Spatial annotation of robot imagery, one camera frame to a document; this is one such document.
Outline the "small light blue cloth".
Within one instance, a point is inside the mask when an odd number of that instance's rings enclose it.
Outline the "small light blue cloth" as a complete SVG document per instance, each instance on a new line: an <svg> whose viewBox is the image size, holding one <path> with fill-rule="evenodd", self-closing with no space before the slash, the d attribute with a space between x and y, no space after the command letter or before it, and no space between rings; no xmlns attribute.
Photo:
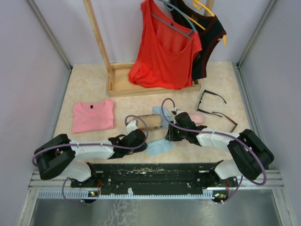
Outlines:
<svg viewBox="0 0 301 226"><path fill-rule="evenodd" d="M161 153L167 152L171 149L173 149L173 143L166 140L166 139L161 139L161 140L157 140L154 142L150 142L148 143L148 147L146 149L146 153L151 156L154 157L156 155L159 155Z"/></svg>

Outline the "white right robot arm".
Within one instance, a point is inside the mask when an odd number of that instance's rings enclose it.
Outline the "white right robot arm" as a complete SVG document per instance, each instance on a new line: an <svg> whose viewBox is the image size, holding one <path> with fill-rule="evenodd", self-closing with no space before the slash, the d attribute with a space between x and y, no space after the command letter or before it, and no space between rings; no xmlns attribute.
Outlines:
<svg viewBox="0 0 301 226"><path fill-rule="evenodd" d="M169 121L167 140L186 140L201 147L213 147L230 153L232 159L221 161L210 174L210 181L221 186L230 177L244 176L256 180L263 174L267 180L266 169L274 161L273 153L250 129L240 133L220 132L207 126L197 126L187 112L181 112Z"/></svg>

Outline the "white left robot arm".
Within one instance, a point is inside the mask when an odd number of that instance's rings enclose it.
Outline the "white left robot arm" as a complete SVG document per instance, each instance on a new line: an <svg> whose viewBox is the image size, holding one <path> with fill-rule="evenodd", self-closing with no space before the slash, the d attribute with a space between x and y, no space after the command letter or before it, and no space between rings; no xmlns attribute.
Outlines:
<svg viewBox="0 0 301 226"><path fill-rule="evenodd" d="M105 141L80 142L60 134L34 151L32 164L38 168L40 179L50 180L64 176L94 186L98 175L88 159L120 159L147 148L148 130L135 129L127 135L110 137Z"/></svg>

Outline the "plaid brown glasses case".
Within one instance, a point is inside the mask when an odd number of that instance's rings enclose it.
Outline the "plaid brown glasses case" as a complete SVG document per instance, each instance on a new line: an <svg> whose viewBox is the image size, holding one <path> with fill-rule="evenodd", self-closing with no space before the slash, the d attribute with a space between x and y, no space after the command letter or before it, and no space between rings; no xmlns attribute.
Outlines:
<svg viewBox="0 0 301 226"><path fill-rule="evenodd" d="M162 117L160 114L140 115L138 119L138 128L146 130L142 120L145 122L148 129L158 129L162 127Z"/></svg>

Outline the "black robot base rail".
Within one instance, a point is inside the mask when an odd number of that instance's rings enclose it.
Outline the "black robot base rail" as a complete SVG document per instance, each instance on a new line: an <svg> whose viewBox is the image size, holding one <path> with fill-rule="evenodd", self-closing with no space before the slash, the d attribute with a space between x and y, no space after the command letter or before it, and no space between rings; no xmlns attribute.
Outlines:
<svg viewBox="0 0 301 226"><path fill-rule="evenodd" d="M72 188L90 188L89 197L208 198L226 200L236 176L220 179L217 163L94 164L92 177Z"/></svg>

